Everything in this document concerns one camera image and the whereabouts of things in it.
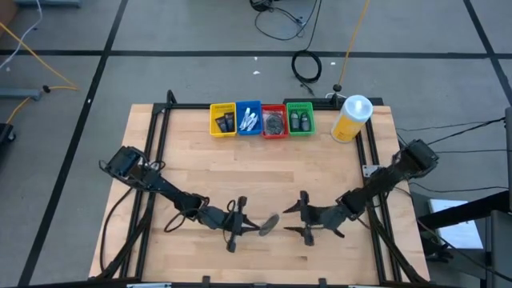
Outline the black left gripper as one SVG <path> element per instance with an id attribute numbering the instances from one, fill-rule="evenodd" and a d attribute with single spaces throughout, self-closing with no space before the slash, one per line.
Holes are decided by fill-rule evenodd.
<path id="1" fill-rule="evenodd" d="M 226 249 L 234 253 L 236 251 L 236 237 L 246 233 L 259 232 L 260 226 L 249 220 L 244 215 L 243 208 L 247 202 L 247 197 L 241 196 L 237 201 L 232 200 L 234 207 L 227 212 L 214 207 L 205 206 L 199 211 L 199 221 L 201 224 L 212 230 L 220 229 L 223 232 L 231 232 L 230 238 L 226 240 Z"/>

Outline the red plastic basket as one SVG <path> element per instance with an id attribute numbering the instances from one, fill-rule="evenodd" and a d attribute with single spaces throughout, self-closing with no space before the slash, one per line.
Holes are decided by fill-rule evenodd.
<path id="1" fill-rule="evenodd" d="M 272 112 L 278 112 L 278 113 L 281 113 L 282 114 L 282 117 L 283 117 L 283 121 L 284 121 L 284 134 L 280 134 L 280 135 L 268 135 L 266 134 L 265 132 L 265 118 L 264 118 L 264 114 L 268 114 L 268 113 L 272 113 Z M 262 131 L 262 136 L 265 138 L 265 139 L 279 139 L 279 138 L 286 138 L 288 135 L 289 135 L 289 130 L 288 130 L 288 121 L 287 121 L 287 112 L 286 112 L 286 106 L 283 105 L 283 104 L 279 104 L 279 105 L 263 105 L 262 106 L 262 116 L 263 116 L 263 131 Z"/>

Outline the white box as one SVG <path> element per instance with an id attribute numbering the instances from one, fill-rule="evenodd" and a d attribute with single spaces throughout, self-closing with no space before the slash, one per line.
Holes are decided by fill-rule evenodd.
<path id="1" fill-rule="evenodd" d="M 456 206 L 467 204 L 464 200 L 429 200 L 429 208 L 432 213 L 447 210 Z M 439 236 L 447 240 L 457 249 L 482 250 L 483 244 L 474 220 L 460 222 L 452 226 L 445 226 L 434 230 Z"/>

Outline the black metal table frame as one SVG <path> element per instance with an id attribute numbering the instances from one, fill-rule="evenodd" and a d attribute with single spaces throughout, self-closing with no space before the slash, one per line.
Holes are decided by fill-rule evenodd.
<path id="1" fill-rule="evenodd" d="M 237 238 L 236 251 L 226 249 L 226 234 L 197 222 L 176 222 L 173 204 L 160 195 L 129 192 L 113 182 L 106 215 L 110 217 L 105 240 L 98 243 L 90 274 L 98 275 L 122 248 L 136 218 L 150 221 L 128 255 L 120 275 L 173 286 L 199 283 L 276 286 L 279 284 L 377 285 L 403 281 L 406 275 L 375 232 L 369 218 L 341 225 L 340 238 L 328 230 L 314 232 L 307 246 L 286 226 L 300 226 L 296 213 L 284 213 L 301 190 L 316 206 L 330 206 L 341 194 L 362 184 L 362 165 L 386 166 L 398 149 L 391 110 L 374 99 L 374 114 L 358 138 L 346 144 L 330 136 L 338 109 L 316 100 L 311 136 L 265 139 L 262 136 L 214 138 L 206 104 L 155 103 L 134 105 L 122 140 L 143 149 L 151 160 L 164 162 L 162 175 L 176 187 L 210 198 L 225 208 L 230 200 L 247 197 L 245 212 L 256 223 L 272 214 L 281 219 L 267 236 L 248 233 Z"/>

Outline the blue plastic basket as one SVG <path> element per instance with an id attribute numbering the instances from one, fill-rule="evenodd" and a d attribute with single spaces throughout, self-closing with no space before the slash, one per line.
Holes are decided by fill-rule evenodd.
<path id="1" fill-rule="evenodd" d="M 245 113 L 245 110 L 247 107 L 250 108 L 250 114 L 255 113 L 258 116 L 258 123 L 252 131 L 239 129 L 242 119 L 244 118 L 244 113 Z M 235 116 L 236 116 L 236 128 L 238 130 L 238 134 L 240 134 L 240 135 L 256 135 L 256 134 L 260 134 L 262 132 L 263 118 L 262 118 L 262 104 L 260 101 L 236 102 Z"/>

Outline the grey floor bar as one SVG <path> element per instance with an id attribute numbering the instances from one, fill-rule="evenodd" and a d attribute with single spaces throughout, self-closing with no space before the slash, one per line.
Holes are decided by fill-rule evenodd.
<path id="1" fill-rule="evenodd" d="M 80 8 L 82 0 L 13 0 L 20 6 L 74 6 Z"/>

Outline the grey cabinet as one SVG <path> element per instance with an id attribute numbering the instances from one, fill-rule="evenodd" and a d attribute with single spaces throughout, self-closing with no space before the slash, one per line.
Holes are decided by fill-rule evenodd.
<path id="1" fill-rule="evenodd" d="M 486 220 L 486 259 L 496 272 L 512 279 L 512 215 L 492 211 Z"/>

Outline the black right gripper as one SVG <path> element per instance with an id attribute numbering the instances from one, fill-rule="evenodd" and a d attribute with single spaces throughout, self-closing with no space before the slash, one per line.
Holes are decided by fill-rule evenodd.
<path id="1" fill-rule="evenodd" d="M 346 214 L 341 206 L 312 206 L 309 204 L 309 194 L 305 190 L 300 191 L 300 199 L 292 207 L 284 210 L 284 213 L 300 212 L 304 228 L 299 226 L 286 226 L 285 230 L 297 232 L 304 238 L 307 246 L 314 245 L 312 229 L 319 226 L 321 229 L 331 230 L 336 236 L 344 238 L 345 235 L 338 227 L 346 220 Z"/>

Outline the black beam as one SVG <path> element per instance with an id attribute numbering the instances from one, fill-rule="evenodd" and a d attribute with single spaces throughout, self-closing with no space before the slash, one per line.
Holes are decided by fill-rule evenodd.
<path id="1" fill-rule="evenodd" d="M 427 214 L 419 217 L 417 223 L 426 226 L 425 229 L 421 227 L 421 230 L 426 230 L 427 228 L 434 230 L 453 226 L 461 222 L 485 218 L 494 210 L 503 213 L 512 212 L 512 193 L 506 190 L 460 206 Z"/>

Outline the black caster base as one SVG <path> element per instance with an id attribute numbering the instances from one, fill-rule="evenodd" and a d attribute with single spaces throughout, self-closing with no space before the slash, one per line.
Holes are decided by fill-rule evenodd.
<path id="1" fill-rule="evenodd" d="M 0 123 L 0 146 L 11 143 L 15 139 L 14 127 L 9 123 Z"/>

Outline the yellow plastic basket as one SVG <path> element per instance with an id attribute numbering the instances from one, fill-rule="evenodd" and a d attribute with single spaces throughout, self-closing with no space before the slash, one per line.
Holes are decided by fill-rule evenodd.
<path id="1" fill-rule="evenodd" d="M 234 102 L 210 104 L 210 135 L 214 138 L 234 137 L 237 133 L 236 128 L 236 105 Z M 225 113 L 234 112 L 235 132 L 222 133 L 215 122 L 216 118 L 224 116 Z"/>

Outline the grey power strip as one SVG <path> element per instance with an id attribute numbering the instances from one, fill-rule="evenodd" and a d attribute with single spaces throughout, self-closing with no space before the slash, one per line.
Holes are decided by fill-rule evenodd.
<path id="1" fill-rule="evenodd" d="M 0 98 L 32 98 L 38 101 L 41 96 L 40 90 L 0 88 Z"/>

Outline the green plastic basket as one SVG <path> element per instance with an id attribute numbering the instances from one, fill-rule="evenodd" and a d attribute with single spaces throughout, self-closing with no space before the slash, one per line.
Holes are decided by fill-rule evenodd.
<path id="1" fill-rule="evenodd" d="M 310 117 L 310 132 L 302 132 L 301 129 L 297 132 L 290 131 L 290 112 L 297 111 L 299 117 L 303 112 L 308 113 Z M 314 109 L 311 102 L 288 102 L 286 104 L 286 112 L 287 112 L 287 120 L 288 120 L 288 130 L 291 136 L 311 136 L 316 132 L 316 126 L 314 121 Z"/>

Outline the yellow wipes canister white lid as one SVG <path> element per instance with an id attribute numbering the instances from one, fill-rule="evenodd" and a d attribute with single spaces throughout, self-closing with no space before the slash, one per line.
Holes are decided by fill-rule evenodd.
<path id="1" fill-rule="evenodd" d="M 331 128 L 331 136 L 337 142 L 352 141 L 373 112 L 373 104 L 365 96 L 352 95 L 346 98 Z"/>

